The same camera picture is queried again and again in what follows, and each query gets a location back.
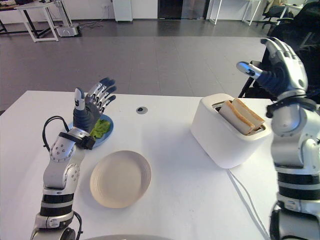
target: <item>beige plate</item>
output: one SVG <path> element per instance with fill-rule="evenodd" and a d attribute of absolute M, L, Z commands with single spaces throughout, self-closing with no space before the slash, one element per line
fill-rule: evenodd
<path fill-rule="evenodd" d="M 150 182 L 151 167 L 142 155 L 134 151 L 116 151 L 95 166 L 90 190 L 102 206 L 120 209 L 141 198 Z"/>

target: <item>white cabinet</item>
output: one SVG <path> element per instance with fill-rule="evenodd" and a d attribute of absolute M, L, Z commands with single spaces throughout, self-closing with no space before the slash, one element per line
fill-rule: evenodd
<path fill-rule="evenodd" d="M 131 0 L 113 0 L 114 16 L 117 22 L 132 22 Z"/>

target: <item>doorway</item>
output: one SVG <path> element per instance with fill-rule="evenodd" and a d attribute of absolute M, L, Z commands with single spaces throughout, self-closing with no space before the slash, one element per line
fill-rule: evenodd
<path fill-rule="evenodd" d="M 158 0 L 159 19 L 206 19 L 210 0 Z"/>

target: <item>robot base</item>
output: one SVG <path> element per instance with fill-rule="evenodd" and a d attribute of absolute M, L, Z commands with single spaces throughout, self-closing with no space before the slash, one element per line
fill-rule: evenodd
<path fill-rule="evenodd" d="M 60 37 L 79 37 L 81 35 L 79 24 L 77 23 L 70 26 L 58 26 L 56 31 Z"/>
<path fill-rule="evenodd" d="M 63 229 L 40 229 L 38 230 L 32 240 L 75 240 L 76 233 L 70 227 Z"/>

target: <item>table leg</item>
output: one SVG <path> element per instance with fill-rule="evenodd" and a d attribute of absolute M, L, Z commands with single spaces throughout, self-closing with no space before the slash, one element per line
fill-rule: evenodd
<path fill-rule="evenodd" d="M 52 34 L 53 34 L 53 36 L 54 36 L 54 39 L 58 42 L 59 39 L 58 39 L 58 37 L 57 37 L 57 35 L 56 35 L 54 22 L 52 21 L 52 18 L 50 18 L 50 13 L 49 13 L 48 8 L 45 7 L 45 8 L 43 9 L 43 12 L 44 12 L 44 15 L 45 15 L 45 17 L 46 17 L 46 20 L 48 21 L 48 24 L 49 24 L 49 26 L 50 26 L 50 28 L 51 28 Z"/>
<path fill-rule="evenodd" d="M 35 37 L 36 37 L 37 39 L 40 38 L 40 36 L 38 35 L 37 30 L 36 30 L 33 22 L 32 22 L 31 19 L 30 19 L 30 16 L 29 16 L 27 10 L 23 10 L 23 12 L 24 12 L 25 17 L 26 17 L 26 19 L 28 20 L 28 22 L 29 22 L 29 24 L 30 24 L 30 26 L 31 26 L 31 28 L 32 28 L 32 31 L 33 31 L 34 34 L 35 34 Z"/>
<path fill-rule="evenodd" d="M 282 18 L 284 17 L 284 15 L 285 15 L 285 13 L 286 13 L 287 9 L 288 9 L 288 7 L 287 7 L 287 6 L 285 6 L 285 8 L 283 9 L 283 11 L 282 11 L 282 13 L 281 13 L 281 15 L 280 15 L 280 18 L 279 18 L 279 19 L 282 19 Z"/>
<path fill-rule="evenodd" d="M 216 16 L 215 16 L 215 20 L 214 20 L 214 25 L 217 24 L 218 16 L 219 16 L 219 13 L 220 13 L 221 4 L 222 4 L 222 0 L 220 0 L 220 2 L 219 2 L 219 7 L 218 7 L 218 11 L 216 12 Z"/>
<path fill-rule="evenodd" d="M 24 26 L 25 26 L 25 28 L 27 29 L 27 31 L 28 31 L 28 33 L 30 34 L 30 36 L 31 36 L 31 38 L 32 38 L 32 40 L 33 40 L 33 42 L 37 42 L 37 40 L 36 40 L 36 38 L 35 38 L 35 36 L 33 35 L 33 33 L 32 33 L 32 31 L 31 31 L 31 29 L 30 29 L 30 27 L 29 27 L 29 25 L 28 25 L 28 20 L 26 19 L 26 15 L 23 13 L 23 11 L 22 10 L 19 10 L 18 9 L 18 11 L 19 11 L 19 13 L 21 14 L 21 16 L 22 16 L 22 19 L 23 19 L 23 23 L 24 23 Z"/>
<path fill-rule="evenodd" d="M 251 26 L 252 21 L 253 21 L 254 18 L 255 18 L 255 15 L 256 15 L 256 13 L 257 13 L 257 11 L 258 11 L 258 8 L 259 8 L 259 6 L 260 6 L 260 3 L 261 3 L 261 1 L 258 1 L 258 4 L 257 4 L 257 6 L 256 6 L 256 8 L 255 8 L 255 10 L 254 10 L 254 13 L 253 13 L 253 15 L 252 15 L 251 21 L 250 21 L 250 23 L 249 23 L 249 26 Z"/>
<path fill-rule="evenodd" d="M 0 20 L 0 25 L 1 25 L 1 27 L 2 27 L 1 30 L 0 30 L 0 32 L 5 31 L 5 32 L 7 33 L 8 31 L 7 31 L 4 23 L 3 23 L 1 20 Z"/>
<path fill-rule="evenodd" d="M 245 11 L 244 11 L 242 20 L 241 20 L 242 22 L 245 21 L 245 17 L 246 17 L 246 15 L 247 15 L 247 12 L 248 12 L 248 9 L 249 9 L 249 6 L 250 6 L 250 2 L 251 2 L 251 1 L 248 1 L 248 4 L 246 5 L 246 8 L 245 8 Z"/>

